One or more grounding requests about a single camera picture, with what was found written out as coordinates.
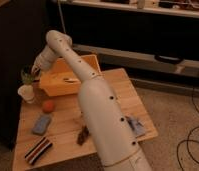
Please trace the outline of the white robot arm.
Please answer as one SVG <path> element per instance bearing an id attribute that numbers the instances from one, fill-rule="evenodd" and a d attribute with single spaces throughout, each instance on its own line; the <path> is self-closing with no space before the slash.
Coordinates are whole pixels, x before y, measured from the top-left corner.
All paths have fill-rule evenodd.
<path id="1" fill-rule="evenodd" d="M 71 48 L 70 36 L 50 30 L 46 33 L 46 42 L 34 61 L 32 72 L 49 70 L 58 57 L 73 70 L 81 81 L 79 106 L 104 171 L 152 171 L 104 77 Z"/>

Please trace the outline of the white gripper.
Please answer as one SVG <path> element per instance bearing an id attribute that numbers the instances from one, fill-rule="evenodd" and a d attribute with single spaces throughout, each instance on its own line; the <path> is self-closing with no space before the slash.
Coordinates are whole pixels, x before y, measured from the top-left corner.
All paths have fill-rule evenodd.
<path id="1" fill-rule="evenodd" d="M 36 57 L 34 64 L 31 68 L 31 75 L 37 76 L 42 71 L 48 71 L 53 63 L 57 60 L 58 55 L 48 46 L 40 52 L 40 54 Z"/>

